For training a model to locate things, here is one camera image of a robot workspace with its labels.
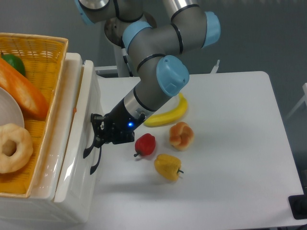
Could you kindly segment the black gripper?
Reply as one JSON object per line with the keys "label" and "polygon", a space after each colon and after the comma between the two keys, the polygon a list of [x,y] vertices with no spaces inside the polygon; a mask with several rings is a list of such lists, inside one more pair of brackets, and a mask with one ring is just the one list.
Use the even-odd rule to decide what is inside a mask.
{"label": "black gripper", "polygon": [[122,99],[110,113],[106,115],[91,114],[91,124],[94,131],[92,145],[96,148],[112,139],[113,144],[124,144],[135,141],[134,130],[145,120],[145,114],[133,117],[126,109]]}

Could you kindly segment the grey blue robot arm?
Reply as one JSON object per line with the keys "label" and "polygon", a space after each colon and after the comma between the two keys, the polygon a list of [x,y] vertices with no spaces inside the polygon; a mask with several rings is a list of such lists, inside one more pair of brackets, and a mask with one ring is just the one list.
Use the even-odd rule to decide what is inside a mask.
{"label": "grey blue robot arm", "polygon": [[106,115],[92,115],[92,147],[134,141],[134,130],[176,96],[189,81],[177,58],[219,40],[216,14],[204,12],[195,0],[166,0],[170,24],[153,28],[141,0],[77,0],[86,24],[114,19],[120,45],[131,59],[140,82]]}

